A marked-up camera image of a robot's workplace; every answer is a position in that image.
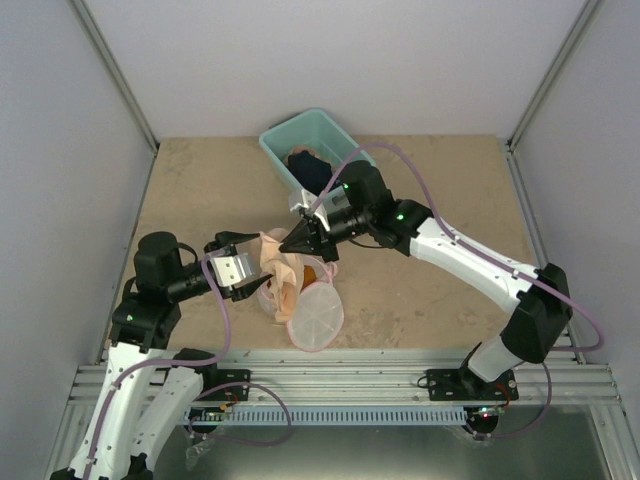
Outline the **peach beige bra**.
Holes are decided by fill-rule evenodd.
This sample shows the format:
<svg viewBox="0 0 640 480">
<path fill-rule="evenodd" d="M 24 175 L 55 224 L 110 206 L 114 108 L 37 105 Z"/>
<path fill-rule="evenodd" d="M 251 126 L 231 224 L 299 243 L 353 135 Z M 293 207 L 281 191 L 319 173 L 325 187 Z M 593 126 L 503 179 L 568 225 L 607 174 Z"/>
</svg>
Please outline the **peach beige bra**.
<svg viewBox="0 0 640 480">
<path fill-rule="evenodd" d="M 294 315 L 304 283 L 304 263 L 299 254 L 283 253 L 280 246 L 289 231 L 275 228 L 260 234 L 260 267 L 271 274 L 269 292 L 275 308 L 275 321 L 287 323 Z"/>
</svg>

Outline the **white mesh laundry bag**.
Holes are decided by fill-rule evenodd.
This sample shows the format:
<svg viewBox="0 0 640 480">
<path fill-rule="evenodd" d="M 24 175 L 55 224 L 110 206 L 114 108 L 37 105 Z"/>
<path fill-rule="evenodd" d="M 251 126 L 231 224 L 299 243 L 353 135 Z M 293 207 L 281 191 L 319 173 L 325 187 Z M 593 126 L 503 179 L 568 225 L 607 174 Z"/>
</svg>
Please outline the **white mesh laundry bag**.
<svg viewBox="0 0 640 480">
<path fill-rule="evenodd" d="M 305 352 L 319 352 L 338 336 L 344 322 L 344 309 L 333 281 L 337 266 L 318 258 L 303 256 L 303 263 L 312 266 L 317 280 L 301 290 L 293 317 L 286 323 L 291 342 Z"/>
</svg>

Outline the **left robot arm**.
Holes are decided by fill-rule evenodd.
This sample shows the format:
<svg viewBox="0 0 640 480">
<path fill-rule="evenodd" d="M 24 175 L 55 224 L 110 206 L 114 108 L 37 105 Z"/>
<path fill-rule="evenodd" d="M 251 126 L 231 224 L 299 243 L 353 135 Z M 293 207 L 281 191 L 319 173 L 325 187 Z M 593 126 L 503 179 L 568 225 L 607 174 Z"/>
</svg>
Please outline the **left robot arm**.
<svg viewBox="0 0 640 480">
<path fill-rule="evenodd" d="M 172 430 L 192 401 L 213 396 L 221 354 L 185 348 L 166 355 L 180 304 L 213 293 L 219 303 L 249 298 L 264 282 L 238 245 L 255 233 L 219 232 L 186 264 L 190 246 L 166 231 L 145 235 L 135 275 L 112 314 L 106 372 L 76 454 L 54 479 L 150 479 Z"/>
</svg>

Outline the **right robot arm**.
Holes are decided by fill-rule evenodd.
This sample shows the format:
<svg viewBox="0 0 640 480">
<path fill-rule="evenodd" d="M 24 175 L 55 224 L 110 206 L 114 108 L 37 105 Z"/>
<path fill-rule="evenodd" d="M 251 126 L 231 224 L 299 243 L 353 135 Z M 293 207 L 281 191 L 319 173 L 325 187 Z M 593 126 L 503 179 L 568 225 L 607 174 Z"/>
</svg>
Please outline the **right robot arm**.
<svg viewBox="0 0 640 480">
<path fill-rule="evenodd" d="M 431 400 L 493 399 L 505 391 L 514 367 L 545 361 L 573 315 L 560 267 L 512 260 L 452 229 L 429 207 L 394 198 L 367 161 L 347 164 L 339 184 L 347 203 L 333 211 L 305 189 L 290 195 L 289 208 L 301 220 L 282 241 L 281 252 L 336 261 L 339 243 L 368 234 L 383 248 L 454 275 L 510 316 L 503 330 L 474 347 L 459 368 L 427 371 Z"/>
</svg>

